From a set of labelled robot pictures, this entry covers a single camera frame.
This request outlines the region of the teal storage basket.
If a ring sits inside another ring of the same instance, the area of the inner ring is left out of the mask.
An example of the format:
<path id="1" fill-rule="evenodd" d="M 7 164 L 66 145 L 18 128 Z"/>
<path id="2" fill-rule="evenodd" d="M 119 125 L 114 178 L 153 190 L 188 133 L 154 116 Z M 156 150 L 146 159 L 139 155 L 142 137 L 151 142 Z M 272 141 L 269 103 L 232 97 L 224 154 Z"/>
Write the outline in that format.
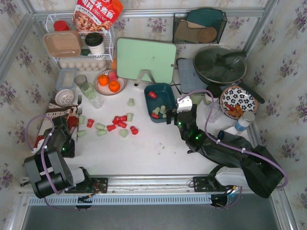
<path id="1" fill-rule="evenodd" d="M 153 99 L 148 96 L 148 93 L 153 91 L 157 94 L 157 98 Z M 159 119 L 151 117 L 153 110 L 156 107 L 161 107 L 162 105 L 166 106 L 167 109 L 176 109 L 176 99 L 173 94 L 173 90 L 169 84 L 166 83 L 157 83 L 148 85 L 144 89 L 145 102 L 147 106 L 148 115 L 152 122 L 154 123 L 163 123 L 166 122 L 166 118 L 163 117 L 162 113 L 159 113 Z"/>

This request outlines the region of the clear plastic cup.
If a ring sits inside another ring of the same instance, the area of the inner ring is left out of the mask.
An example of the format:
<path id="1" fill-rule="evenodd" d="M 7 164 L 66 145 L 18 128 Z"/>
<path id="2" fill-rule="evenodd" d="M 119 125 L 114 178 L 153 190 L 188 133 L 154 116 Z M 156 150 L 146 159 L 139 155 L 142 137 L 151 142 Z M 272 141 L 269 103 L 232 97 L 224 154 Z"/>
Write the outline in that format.
<path id="1" fill-rule="evenodd" d="M 214 123 L 216 122 L 221 116 L 223 112 L 221 109 L 221 106 L 218 103 L 215 103 L 213 106 L 213 109 L 209 108 L 209 123 Z"/>

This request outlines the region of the grey microfibre glove cloth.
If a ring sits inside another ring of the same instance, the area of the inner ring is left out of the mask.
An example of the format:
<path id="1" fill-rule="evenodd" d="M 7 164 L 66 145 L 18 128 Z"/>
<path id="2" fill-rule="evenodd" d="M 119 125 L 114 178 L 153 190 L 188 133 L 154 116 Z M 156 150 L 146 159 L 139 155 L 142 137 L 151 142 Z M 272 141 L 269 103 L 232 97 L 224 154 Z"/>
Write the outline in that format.
<path id="1" fill-rule="evenodd" d="M 226 145 L 236 147 L 239 149 L 245 148 L 247 150 L 252 149 L 251 143 L 242 136 L 233 135 L 228 132 L 223 132 L 220 141 Z M 217 137 L 209 134 L 206 135 L 204 132 L 204 141 L 201 146 L 201 151 L 191 151 L 198 152 L 210 161 L 226 166 L 229 168 L 240 167 L 240 161 L 247 157 L 246 154 L 242 154 L 240 151 L 227 148 L 222 146 L 220 143 L 217 144 Z"/>

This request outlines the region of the green capsule top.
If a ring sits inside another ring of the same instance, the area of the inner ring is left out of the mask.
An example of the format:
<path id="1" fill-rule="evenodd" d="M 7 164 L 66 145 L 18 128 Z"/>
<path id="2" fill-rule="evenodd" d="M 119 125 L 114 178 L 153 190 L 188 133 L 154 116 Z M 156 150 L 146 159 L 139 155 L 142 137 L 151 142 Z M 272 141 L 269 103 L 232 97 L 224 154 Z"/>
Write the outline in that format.
<path id="1" fill-rule="evenodd" d="M 129 101 L 128 101 L 128 106 L 134 106 L 134 105 L 135 105 L 134 99 L 130 98 Z"/>

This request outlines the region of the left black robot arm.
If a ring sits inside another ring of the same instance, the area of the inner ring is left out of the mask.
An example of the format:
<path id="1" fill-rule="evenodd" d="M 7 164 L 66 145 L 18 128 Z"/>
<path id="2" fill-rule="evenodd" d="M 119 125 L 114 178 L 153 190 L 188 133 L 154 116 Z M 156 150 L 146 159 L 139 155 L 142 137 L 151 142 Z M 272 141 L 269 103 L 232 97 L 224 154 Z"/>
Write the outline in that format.
<path id="1" fill-rule="evenodd" d="M 42 146 L 24 160 L 34 194 L 42 199 L 66 189 L 86 192 L 92 185 L 88 171 L 84 167 L 72 170 L 65 161 L 75 157 L 68 120 L 64 116 L 49 120 L 52 127 L 45 130 Z"/>

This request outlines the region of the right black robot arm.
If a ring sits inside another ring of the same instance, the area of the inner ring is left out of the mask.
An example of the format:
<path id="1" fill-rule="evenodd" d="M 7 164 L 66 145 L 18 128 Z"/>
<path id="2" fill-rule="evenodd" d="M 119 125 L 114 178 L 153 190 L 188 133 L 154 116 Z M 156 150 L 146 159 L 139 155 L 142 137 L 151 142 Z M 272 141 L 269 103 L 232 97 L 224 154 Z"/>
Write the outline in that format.
<path id="1" fill-rule="evenodd" d="M 215 180 L 223 185 L 249 187 L 255 194 L 268 198 L 280 182 L 287 183 L 284 170 L 270 152 L 261 145 L 252 147 L 244 137 L 220 131 L 213 136 L 207 130 L 201 130 L 196 123 L 197 105 L 187 109 L 167 109 L 166 122 L 174 122 L 181 139 L 185 141 L 189 152 L 198 152 L 218 166 L 212 171 Z M 243 180 L 227 178 L 218 179 L 221 169 L 240 169 Z"/>

